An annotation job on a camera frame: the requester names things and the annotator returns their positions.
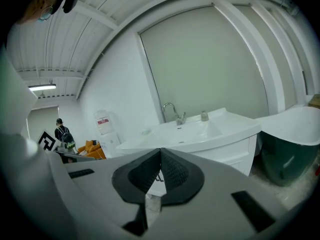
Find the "floor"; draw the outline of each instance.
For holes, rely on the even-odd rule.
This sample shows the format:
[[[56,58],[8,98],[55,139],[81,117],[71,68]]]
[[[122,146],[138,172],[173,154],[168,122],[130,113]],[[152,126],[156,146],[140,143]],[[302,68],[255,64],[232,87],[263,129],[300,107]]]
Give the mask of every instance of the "floor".
[[[272,192],[283,203],[283,205],[290,210],[305,200],[312,193],[318,179],[320,179],[320,175],[315,175],[319,164],[320,152],[318,152],[318,155],[310,169],[291,186],[277,186],[265,176],[262,167],[261,156],[256,156],[253,160],[249,177],[254,181],[257,181],[263,188]],[[151,194],[147,194],[145,196],[145,210],[149,227],[159,216],[160,207],[160,197]]]

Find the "orange sofa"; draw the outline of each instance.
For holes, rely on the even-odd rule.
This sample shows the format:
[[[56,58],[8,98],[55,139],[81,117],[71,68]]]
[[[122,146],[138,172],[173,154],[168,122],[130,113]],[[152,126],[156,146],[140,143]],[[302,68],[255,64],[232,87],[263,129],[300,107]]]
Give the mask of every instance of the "orange sofa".
[[[106,156],[100,146],[100,143],[94,145],[94,141],[86,141],[85,146],[79,147],[78,152],[81,153],[82,151],[86,151],[87,154],[84,155],[85,157],[95,158],[95,159],[106,159]]]

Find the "faucet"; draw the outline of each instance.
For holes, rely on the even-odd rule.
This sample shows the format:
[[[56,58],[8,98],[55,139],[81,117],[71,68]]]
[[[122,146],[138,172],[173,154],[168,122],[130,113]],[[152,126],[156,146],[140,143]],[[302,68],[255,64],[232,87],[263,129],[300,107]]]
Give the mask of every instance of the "faucet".
[[[182,117],[179,117],[179,115],[178,115],[178,113],[177,113],[177,111],[176,111],[175,105],[173,105],[173,104],[170,103],[170,102],[164,104],[164,106],[163,106],[163,108],[162,108],[163,112],[165,112],[166,106],[168,106],[168,105],[170,105],[170,106],[173,107],[173,112],[174,112],[174,114],[175,114],[176,125],[177,125],[177,126],[183,125],[183,124],[186,122],[186,112],[183,112]]]

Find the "person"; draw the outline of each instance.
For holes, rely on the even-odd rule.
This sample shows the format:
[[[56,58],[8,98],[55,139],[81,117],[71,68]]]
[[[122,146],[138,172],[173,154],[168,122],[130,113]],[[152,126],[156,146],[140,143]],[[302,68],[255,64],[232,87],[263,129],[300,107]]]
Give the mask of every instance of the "person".
[[[64,133],[70,133],[69,129],[64,126],[62,119],[58,118],[56,120],[56,129],[54,130],[54,136],[57,140],[63,141],[63,135]]]

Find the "cushion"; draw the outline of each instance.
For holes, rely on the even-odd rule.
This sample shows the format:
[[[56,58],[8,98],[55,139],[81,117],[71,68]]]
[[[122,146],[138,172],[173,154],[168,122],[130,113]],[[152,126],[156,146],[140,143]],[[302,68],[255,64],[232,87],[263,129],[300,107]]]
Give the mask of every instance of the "cushion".
[[[91,148],[91,146],[94,144],[94,141],[93,140],[86,140],[85,141],[85,151],[87,151],[88,153],[90,153],[89,152],[89,150],[90,150],[90,148]]]
[[[98,149],[100,149],[101,146],[100,146],[100,143],[98,143],[97,145],[93,145],[90,149],[89,149],[89,153],[93,152],[93,151],[96,151]]]

